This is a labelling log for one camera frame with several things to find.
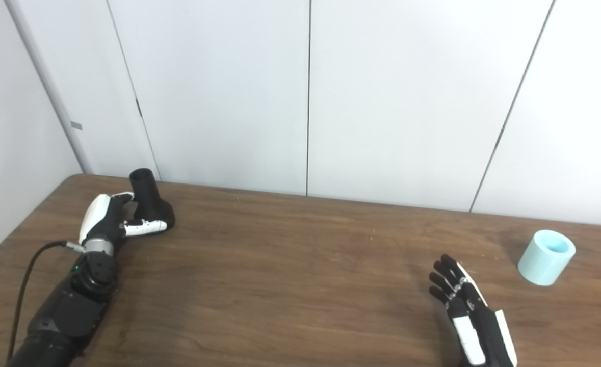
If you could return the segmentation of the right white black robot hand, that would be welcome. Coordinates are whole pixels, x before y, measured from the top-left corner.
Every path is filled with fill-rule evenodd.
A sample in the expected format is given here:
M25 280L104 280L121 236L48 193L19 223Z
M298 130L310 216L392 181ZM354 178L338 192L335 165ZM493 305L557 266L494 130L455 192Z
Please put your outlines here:
M433 263L429 293L443 304L456 333L459 366L517 366L505 313L487 304L464 267L448 254Z

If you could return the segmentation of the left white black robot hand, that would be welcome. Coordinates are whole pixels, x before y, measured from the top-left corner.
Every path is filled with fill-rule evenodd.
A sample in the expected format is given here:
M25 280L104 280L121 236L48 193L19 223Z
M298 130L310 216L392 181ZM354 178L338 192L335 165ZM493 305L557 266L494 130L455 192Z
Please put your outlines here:
M114 242L123 237L160 233L169 229L168 223L161 219L124 219L124 206L131 201L135 201L135 195L130 191L98 195L85 213L79 243L84 245L91 239Z

